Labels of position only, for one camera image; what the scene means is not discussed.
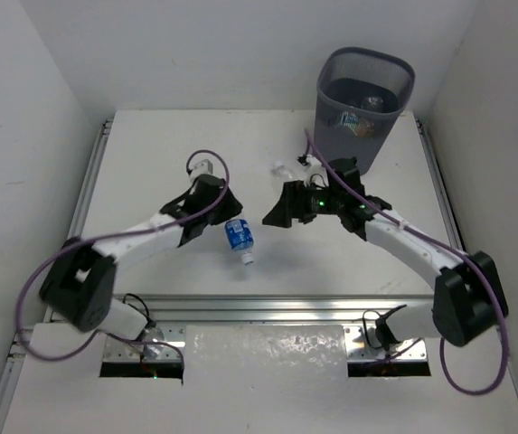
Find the clear ribbed plastic bottle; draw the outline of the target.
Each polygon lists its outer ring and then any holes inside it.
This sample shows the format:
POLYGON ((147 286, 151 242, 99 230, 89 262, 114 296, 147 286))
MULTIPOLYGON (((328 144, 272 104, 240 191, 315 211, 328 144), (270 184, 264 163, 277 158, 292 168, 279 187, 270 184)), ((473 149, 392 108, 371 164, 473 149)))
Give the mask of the clear ribbed plastic bottle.
POLYGON ((281 182, 302 181, 303 177, 291 166, 285 165, 282 161, 275 161, 271 167, 271 173, 281 182))

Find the blue label plastic bottle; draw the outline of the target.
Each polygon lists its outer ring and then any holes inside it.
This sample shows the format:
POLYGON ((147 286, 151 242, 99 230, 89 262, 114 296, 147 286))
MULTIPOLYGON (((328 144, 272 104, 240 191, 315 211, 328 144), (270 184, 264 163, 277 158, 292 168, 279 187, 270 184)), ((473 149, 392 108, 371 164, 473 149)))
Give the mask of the blue label plastic bottle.
POLYGON ((231 250, 240 255, 245 266, 254 262, 254 238, 250 225, 244 217, 232 219, 225 223, 224 230, 231 250))

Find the green-white label plastic bottle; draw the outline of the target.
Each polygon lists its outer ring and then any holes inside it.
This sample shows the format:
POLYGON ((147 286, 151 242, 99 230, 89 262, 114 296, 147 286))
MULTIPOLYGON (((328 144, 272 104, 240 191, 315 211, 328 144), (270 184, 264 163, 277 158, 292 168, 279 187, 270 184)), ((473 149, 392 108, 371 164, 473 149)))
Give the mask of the green-white label plastic bottle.
POLYGON ((336 126, 337 127, 346 127, 354 132, 354 134, 357 133, 357 128, 360 124, 360 118, 351 112, 344 111, 336 118, 336 126))

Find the orange plastic bottle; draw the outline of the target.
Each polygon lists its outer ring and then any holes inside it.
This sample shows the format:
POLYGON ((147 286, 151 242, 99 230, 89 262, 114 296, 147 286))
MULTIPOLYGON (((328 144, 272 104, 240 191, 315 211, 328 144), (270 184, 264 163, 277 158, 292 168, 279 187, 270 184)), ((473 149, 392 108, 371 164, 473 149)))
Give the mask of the orange plastic bottle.
POLYGON ((354 134, 358 137, 372 137, 375 130, 376 124, 372 120, 360 118, 354 127, 354 134))

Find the small clear blue-cap bottle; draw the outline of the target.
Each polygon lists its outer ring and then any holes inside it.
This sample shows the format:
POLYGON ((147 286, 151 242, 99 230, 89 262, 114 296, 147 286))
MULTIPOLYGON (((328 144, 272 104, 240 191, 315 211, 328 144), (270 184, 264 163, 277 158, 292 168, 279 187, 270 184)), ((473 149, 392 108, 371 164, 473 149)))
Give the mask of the small clear blue-cap bottle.
POLYGON ((364 96, 361 101, 361 110, 384 114, 386 109, 386 102, 382 96, 369 95, 364 96))

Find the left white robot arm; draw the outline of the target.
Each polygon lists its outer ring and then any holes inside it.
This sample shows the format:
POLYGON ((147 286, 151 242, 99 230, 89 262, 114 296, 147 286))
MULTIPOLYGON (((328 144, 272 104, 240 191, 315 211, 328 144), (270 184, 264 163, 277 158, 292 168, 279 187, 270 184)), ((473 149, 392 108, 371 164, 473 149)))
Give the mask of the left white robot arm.
POLYGON ((182 195, 150 219, 116 234, 92 240, 73 237, 63 245, 39 290, 42 302, 81 332, 109 317, 117 274, 159 252, 178 249, 243 210, 226 181, 198 175, 182 195))

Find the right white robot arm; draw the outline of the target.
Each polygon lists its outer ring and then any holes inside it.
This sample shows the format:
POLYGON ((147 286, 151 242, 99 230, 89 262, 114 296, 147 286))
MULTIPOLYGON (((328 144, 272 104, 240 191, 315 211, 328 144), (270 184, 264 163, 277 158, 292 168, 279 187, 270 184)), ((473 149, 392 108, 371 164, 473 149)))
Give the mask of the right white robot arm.
POLYGON ((509 310, 489 255, 449 252, 405 226, 389 203, 366 194, 354 158, 332 161, 327 179, 326 187, 285 182, 263 224, 289 228, 293 221, 308 224, 319 214, 335 215, 348 232, 388 251, 434 292, 432 307, 400 305, 380 315, 366 338, 371 348, 389 351, 414 337, 441 337, 463 347, 504 323, 509 310))

